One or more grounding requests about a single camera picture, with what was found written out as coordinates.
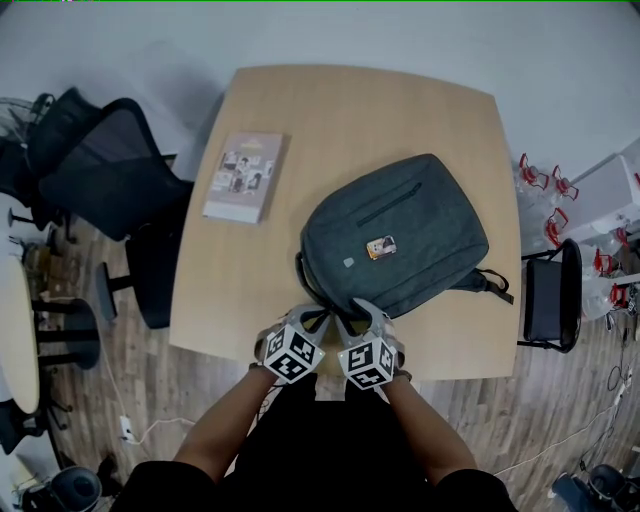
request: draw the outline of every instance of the book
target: book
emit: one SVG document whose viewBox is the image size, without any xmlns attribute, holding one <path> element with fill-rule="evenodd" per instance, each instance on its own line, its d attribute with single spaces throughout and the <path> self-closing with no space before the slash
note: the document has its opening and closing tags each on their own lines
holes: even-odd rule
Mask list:
<svg viewBox="0 0 640 512">
<path fill-rule="evenodd" d="M 282 135 L 238 132 L 227 138 L 203 215 L 257 224 L 275 181 Z"/>
</svg>

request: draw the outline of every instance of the floor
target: floor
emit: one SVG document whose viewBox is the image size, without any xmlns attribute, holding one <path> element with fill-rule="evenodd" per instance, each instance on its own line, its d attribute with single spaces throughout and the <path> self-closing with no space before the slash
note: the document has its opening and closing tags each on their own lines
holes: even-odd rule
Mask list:
<svg viewBox="0 0 640 512">
<path fill-rule="evenodd" d="M 61 246 L 64 258 L 52 272 L 57 283 L 52 295 L 80 296 L 96 306 L 93 271 L 106 261 L 112 276 L 126 274 L 124 247 L 83 221 L 76 222 L 74 232 L 80 242 Z M 122 407 L 139 439 L 158 419 L 197 420 L 246 368 L 170 347 L 168 330 L 145 327 L 132 290 L 118 292 L 117 302 L 116 321 L 99 320 L 104 347 L 99 365 L 87 372 L 73 365 L 61 366 L 55 375 L 54 396 L 74 407 L 67 417 L 70 428 L 55 432 L 55 439 L 67 455 L 89 468 L 96 468 L 107 452 L 115 453 L 120 477 L 126 480 L 142 461 L 172 458 L 189 427 L 182 422 L 161 424 L 141 446 L 131 446 L 119 438 Z M 418 387 L 469 444 L 479 466 L 497 473 L 579 431 L 612 405 L 614 392 L 607 391 L 607 377 L 620 360 L 619 340 L 615 331 L 605 330 L 604 322 L 587 323 L 569 355 L 519 348 L 512 377 L 422 382 Z M 639 345 L 630 342 L 624 367 L 640 352 Z M 118 391 L 109 377 L 107 361 Z M 339 379 L 322 379 L 319 398 L 340 399 L 342 385 Z M 551 482 L 562 471 L 579 472 L 580 455 L 606 430 L 612 412 L 601 414 L 587 430 L 536 460 L 499 475 L 519 510 L 562 510 L 547 498 Z M 639 440 L 636 386 L 623 399 L 615 429 L 604 439 L 595 460 L 621 467 Z"/>
</svg>

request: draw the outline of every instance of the backpack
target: backpack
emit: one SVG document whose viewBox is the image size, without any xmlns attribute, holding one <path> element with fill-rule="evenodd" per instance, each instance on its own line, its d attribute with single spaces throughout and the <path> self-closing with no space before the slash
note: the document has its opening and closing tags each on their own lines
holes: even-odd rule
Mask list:
<svg viewBox="0 0 640 512">
<path fill-rule="evenodd" d="M 309 217 L 300 245 L 301 285 L 346 317 L 358 318 L 356 297 L 397 318 L 448 289 L 488 291 L 513 304 L 504 277 L 476 268 L 489 242 L 434 155 L 392 163 L 335 191 Z M 484 274 L 500 277 L 502 285 Z"/>
</svg>

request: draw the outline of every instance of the white cable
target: white cable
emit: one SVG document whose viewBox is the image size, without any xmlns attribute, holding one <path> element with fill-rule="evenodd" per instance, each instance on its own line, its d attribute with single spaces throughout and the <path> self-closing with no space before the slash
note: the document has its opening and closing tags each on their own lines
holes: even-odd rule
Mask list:
<svg viewBox="0 0 640 512">
<path fill-rule="evenodd" d="M 76 300 L 78 297 L 50 297 L 49 300 L 50 301 L 57 301 L 57 300 Z M 100 343 L 100 351 L 102 353 L 102 359 L 104 360 L 104 363 L 107 367 L 107 373 L 109 374 L 109 379 L 111 380 L 111 384 L 113 385 L 113 389 L 116 392 L 116 397 L 118 398 L 118 403 L 120 404 L 120 409 L 122 410 L 122 415 L 123 416 L 127 416 L 127 410 L 124 406 L 124 400 L 122 399 L 122 395 L 120 394 L 120 390 L 118 389 L 118 385 L 116 384 L 116 379 L 113 376 L 113 371 L 111 370 L 111 364 L 109 363 L 109 357 L 107 356 L 107 352 L 104 348 L 104 345 L 102 343 Z M 153 424 L 144 431 L 144 434 L 142 434 L 142 438 L 140 439 L 140 441 L 136 440 L 135 436 L 133 436 L 134 441 L 129 441 L 129 444 L 133 445 L 133 446 L 140 446 L 142 443 L 144 443 L 145 439 L 147 438 L 147 436 L 149 435 L 149 432 L 151 432 L 154 428 L 156 428 L 158 425 L 160 425 L 161 423 L 176 423 L 178 421 L 181 421 L 182 423 L 186 423 L 188 425 L 195 425 L 194 421 L 188 420 L 186 418 L 173 418 L 170 420 L 156 420 L 153 422 Z"/>
<path fill-rule="evenodd" d="M 527 460 L 523 460 L 522 462 L 518 462 L 518 464 L 515 464 L 513 466 L 510 466 L 508 468 L 502 469 L 500 471 L 498 471 L 497 473 L 494 473 L 494 476 L 498 476 L 502 473 L 505 473 L 507 471 L 510 471 L 512 469 L 518 468 L 524 464 L 527 464 L 529 462 L 532 462 L 534 460 L 536 460 L 538 457 L 540 457 L 541 455 L 547 453 L 549 450 L 551 450 L 551 448 L 555 448 L 556 446 L 560 446 L 563 443 L 566 443 L 569 439 L 571 439 L 572 437 L 577 436 L 578 434 L 582 434 L 585 430 L 587 430 L 591 425 L 593 425 L 593 423 L 603 414 L 605 414 L 606 412 L 610 411 L 611 409 L 615 408 L 615 405 L 610 405 L 609 407 L 607 407 L 604 411 L 599 412 L 598 414 L 596 414 L 596 416 L 587 424 L 586 427 L 581 428 L 580 430 L 578 430 L 577 432 L 574 432 L 573 434 L 571 434 L 569 437 L 563 439 L 562 441 L 558 441 L 557 443 L 553 443 L 551 446 L 547 446 L 544 450 L 542 450 L 538 455 L 536 455 L 535 457 L 531 457 L 530 459 Z"/>
</svg>

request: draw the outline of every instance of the forearm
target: forearm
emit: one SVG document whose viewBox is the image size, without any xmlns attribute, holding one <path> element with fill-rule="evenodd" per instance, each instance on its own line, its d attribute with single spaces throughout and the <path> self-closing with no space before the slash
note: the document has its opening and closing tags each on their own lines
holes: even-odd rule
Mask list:
<svg viewBox="0 0 640 512">
<path fill-rule="evenodd" d="M 404 377 L 383 386 L 427 479 L 436 485 L 459 469 L 476 469 L 469 448 Z"/>
<path fill-rule="evenodd" d="M 276 380 L 266 368 L 249 370 L 198 420 L 174 460 L 199 467 L 216 483 L 222 480 Z"/>
</svg>

